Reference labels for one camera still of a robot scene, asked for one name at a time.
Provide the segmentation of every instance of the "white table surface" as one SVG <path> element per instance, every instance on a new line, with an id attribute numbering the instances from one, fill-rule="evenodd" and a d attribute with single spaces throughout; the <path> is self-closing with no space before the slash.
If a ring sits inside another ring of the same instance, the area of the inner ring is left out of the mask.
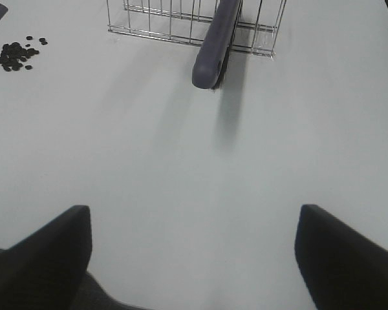
<path id="1" fill-rule="evenodd" d="M 216 92 L 197 49 L 109 34 L 105 1 L 4 1 L 0 247 L 91 206 L 89 270 L 156 310 L 314 309 L 294 258 L 316 203 L 388 249 L 388 11 L 289 1 L 277 57 L 232 54 Z"/>

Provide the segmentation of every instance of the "metal wire rack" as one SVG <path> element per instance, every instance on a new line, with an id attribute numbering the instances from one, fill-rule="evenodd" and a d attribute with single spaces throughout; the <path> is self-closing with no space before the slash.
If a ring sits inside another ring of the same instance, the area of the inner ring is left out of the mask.
<path id="1" fill-rule="evenodd" d="M 106 0 L 108 31 L 200 47 L 219 0 Z M 274 56 L 286 0 L 244 0 L 232 50 Z"/>

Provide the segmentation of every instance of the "pile of black beads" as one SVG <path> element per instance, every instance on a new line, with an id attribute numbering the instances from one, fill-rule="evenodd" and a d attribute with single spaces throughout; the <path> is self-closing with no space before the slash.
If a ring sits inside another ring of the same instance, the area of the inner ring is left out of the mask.
<path id="1" fill-rule="evenodd" d="M 26 37 L 27 40 L 32 40 L 31 36 Z M 39 39 L 42 45 L 46 45 L 47 41 L 44 37 Z M 13 42 L 11 44 L 4 44 L 0 53 L 0 65 L 7 71 L 18 71 L 23 67 L 22 63 L 25 63 L 28 59 L 34 55 L 38 55 L 39 51 L 34 48 L 24 48 L 19 42 Z M 25 66 L 25 69 L 30 70 L 33 67 L 30 65 Z"/>

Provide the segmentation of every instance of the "dark gray brush handle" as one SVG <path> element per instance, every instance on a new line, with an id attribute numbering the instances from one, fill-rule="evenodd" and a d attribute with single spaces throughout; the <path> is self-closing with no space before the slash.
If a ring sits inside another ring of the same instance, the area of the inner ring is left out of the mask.
<path id="1" fill-rule="evenodd" d="M 241 0 L 221 0 L 193 67 L 193 84 L 212 88 L 221 71 L 232 38 Z"/>

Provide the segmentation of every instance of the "wire basket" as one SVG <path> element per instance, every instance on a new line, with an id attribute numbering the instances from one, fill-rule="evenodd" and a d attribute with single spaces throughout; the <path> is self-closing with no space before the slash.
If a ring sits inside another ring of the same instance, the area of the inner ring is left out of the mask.
<path id="1" fill-rule="evenodd" d="M 108 30 L 200 47 L 219 0 L 107 0 Z M 232 50 L 274 56 L 286 0 L 244 0 Z"/>

